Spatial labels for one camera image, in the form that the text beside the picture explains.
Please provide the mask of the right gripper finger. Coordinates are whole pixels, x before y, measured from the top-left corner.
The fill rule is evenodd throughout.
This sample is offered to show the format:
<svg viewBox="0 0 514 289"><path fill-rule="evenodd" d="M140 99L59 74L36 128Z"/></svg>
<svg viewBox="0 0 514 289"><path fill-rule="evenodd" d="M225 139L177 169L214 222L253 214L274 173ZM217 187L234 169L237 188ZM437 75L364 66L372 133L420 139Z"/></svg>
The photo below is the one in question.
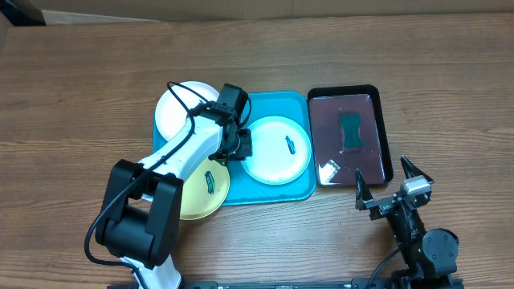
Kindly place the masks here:
<svg viewBox="0 0 514 289"><path fill-rule="evenodd" d="M413 177L424 177L430 184L433 183L433 179L424 173L421 169L416 167L406 155L401 156L401 164L406 179L411 179Z"/></svg>
<svg viewBox="0 0 514 289"><path fill-rule="evenodd" d="M356 169L356 204L357 210L367 210L371 203L373 203L373 195L367 186L365 179L359 169Z"/></svg>

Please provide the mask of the light blue plate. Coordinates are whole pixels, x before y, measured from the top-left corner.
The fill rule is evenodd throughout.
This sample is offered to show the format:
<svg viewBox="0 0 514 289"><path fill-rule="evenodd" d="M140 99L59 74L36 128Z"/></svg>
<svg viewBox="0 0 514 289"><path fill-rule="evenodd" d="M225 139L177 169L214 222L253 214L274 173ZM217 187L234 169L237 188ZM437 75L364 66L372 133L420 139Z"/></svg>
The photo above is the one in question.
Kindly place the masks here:
<svg viewBox="0 0 514 289"><path fill-rule="evenodd" d="M266 185L285 185L307 169L311 141L295 121L266 116L250 124L252 155L242 161L245 171Z"/></svg>

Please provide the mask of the yellow plate with stain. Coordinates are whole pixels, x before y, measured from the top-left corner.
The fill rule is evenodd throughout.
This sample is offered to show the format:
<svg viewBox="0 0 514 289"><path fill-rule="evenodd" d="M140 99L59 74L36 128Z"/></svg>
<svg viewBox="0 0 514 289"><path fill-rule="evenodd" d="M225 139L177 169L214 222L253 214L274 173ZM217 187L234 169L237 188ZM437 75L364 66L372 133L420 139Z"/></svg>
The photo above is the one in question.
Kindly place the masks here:
<svg viewBox="0 0 514 289"><path fill-rule="evenodd" d="M205 159L184 184L180 219L191 221L212 214L225 201L229 188L227 167Z"/></svg>

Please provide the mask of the green sponge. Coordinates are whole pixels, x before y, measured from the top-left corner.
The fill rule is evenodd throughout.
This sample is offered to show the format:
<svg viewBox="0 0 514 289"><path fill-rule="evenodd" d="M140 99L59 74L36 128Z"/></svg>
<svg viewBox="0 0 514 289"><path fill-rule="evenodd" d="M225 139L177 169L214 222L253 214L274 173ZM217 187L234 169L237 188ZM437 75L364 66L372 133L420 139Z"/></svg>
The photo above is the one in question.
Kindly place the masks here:
<svg viewBox="0 0 514 289"><path fill-rule="evenodd" d="M345 149L360 149L364 143L360 137L361 116L359 114L344 114L340 117Z"/></svg>

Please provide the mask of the white plate with stain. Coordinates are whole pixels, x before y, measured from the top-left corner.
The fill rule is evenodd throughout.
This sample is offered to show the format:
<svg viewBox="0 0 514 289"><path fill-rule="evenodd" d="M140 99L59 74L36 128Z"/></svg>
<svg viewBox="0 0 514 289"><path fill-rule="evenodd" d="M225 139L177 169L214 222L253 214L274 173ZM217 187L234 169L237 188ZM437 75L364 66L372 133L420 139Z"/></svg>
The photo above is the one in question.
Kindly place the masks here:
<svg viewBox="0 0 514 289"><path fill-rule="evenodd" d="M182 100L188 109L192 109L198 106L200 103L216 101L218 99L219 92L209 84L198 81L186 81L182 82L182 85L192 89L200 96L205 98L205 100L202 100L193 92L177 85L172 85L173 91L177 94L177 96ZM155 125L157 127L157 131L161 134L165 141L169 141L178 132L180 132L185 123L186 110L170 91L166 91L161 96L156 106Z"/></svg>

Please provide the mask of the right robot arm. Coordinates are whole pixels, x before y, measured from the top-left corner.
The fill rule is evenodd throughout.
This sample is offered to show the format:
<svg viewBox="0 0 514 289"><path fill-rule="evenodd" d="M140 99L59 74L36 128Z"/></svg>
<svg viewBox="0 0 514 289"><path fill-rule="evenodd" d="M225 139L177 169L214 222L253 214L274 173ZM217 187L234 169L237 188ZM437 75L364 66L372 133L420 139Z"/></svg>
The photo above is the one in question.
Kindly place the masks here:
<svg viewBox="0 0 514 289"><path fill-rule="evenodd" d="M359 169L356 170L356 204L369 211L372 221L386 218L398 248L390 253L366 279L367 288L462 288L463 281L453 279L457 271L459 238L444 228L427 230L418 208L430 201L434 180L417 168L407 157L401 157L406 179L393 196L374 200ZM406 268L395 271L388 279L377 277L381 269L397 254Z"/></svg>

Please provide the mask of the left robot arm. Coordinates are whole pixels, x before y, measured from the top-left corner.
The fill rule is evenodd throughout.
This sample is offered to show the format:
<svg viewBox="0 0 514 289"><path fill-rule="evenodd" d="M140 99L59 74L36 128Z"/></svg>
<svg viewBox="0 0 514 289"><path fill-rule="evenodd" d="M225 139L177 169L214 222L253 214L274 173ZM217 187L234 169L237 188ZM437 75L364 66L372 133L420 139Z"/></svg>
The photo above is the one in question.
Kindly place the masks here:
<svg viewBox="0 0 514 289"><path fill-rule="evenodd" d="M84 238L89 261L127 267L131 288L185 287L172 260L183 186L204 160L227 165L251 156L251 110L249 95L227 83L215 101L186 108L184 128L161 149L137 163L119 160Z"/></svg>

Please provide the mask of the black water tray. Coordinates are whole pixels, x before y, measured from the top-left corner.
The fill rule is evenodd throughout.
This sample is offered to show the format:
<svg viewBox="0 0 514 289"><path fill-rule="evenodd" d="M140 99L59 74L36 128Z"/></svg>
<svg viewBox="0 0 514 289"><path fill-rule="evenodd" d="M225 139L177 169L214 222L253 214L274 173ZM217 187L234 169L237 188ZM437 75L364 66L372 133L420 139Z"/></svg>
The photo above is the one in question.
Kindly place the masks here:
<svg viewBox="0 0 514 289"><path fill-rule="evenodd" d="M321 186L353 186L359 169L370 185L391 181L394 170L381 110L380 94L371 84L313 88L308 93L316 179ZM345 149L340 117L361 116L364 146Z"/></svg>

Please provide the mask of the dark object top left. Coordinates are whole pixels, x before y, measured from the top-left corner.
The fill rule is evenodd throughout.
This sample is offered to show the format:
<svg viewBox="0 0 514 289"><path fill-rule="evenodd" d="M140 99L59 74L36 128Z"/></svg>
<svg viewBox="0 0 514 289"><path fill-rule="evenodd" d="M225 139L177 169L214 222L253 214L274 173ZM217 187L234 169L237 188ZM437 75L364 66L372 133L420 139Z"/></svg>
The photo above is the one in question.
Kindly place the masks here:
<svg viewBox="0 0 514 289"><path fill-rule="evenodd" d="M46 26L40 11L23 9L9 0L1 0L1 13L13 26Z"/></svg>

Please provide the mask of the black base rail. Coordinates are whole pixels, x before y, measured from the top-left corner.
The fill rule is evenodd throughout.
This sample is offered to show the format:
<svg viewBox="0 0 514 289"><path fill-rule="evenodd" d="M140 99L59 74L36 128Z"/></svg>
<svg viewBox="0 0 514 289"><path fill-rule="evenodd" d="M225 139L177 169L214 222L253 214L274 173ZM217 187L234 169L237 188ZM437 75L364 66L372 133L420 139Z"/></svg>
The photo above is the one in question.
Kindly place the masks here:
<svg viewBox="0 0 514 289"><path fill-rule="evenodd" d="M462 279L454 279L452 285L449 284L437 284L428 285L422 287L414 283L409 288L457 288L464 289ZM137 284L125 283L117 285L107 285L107 289L136 289L139 288ZM370 285L368 285L368 279L352 279L351 281L341 282L322 282L322 283L216 283L215 281L205 282L182 282L179 285L181 289L386 289L386 288L401 288L393 287L388 279L375 279Z"/></svg>

